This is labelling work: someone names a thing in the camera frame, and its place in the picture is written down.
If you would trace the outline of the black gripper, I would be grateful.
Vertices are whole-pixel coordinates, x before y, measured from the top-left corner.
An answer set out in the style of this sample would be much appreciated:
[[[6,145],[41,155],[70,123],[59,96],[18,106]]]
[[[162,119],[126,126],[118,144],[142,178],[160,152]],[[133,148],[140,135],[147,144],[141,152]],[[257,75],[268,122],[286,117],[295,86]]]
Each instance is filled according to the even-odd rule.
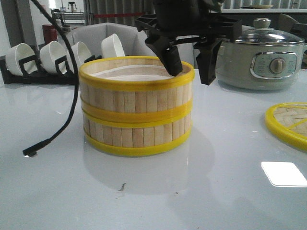
[[[186,35],[216,38],[194,45],[200,52],[196,61],[201,83],[210,85],[216,78],[221,38],[236,41],[242,35],[241,20],[222,15],[223,0],[153,0],[152,3],[154,14],[142,15],[135,23],[138,31],[150,31],[145,44],[156,54],[169,75],[177,76],[183,68],[178,48],[168,38]]]

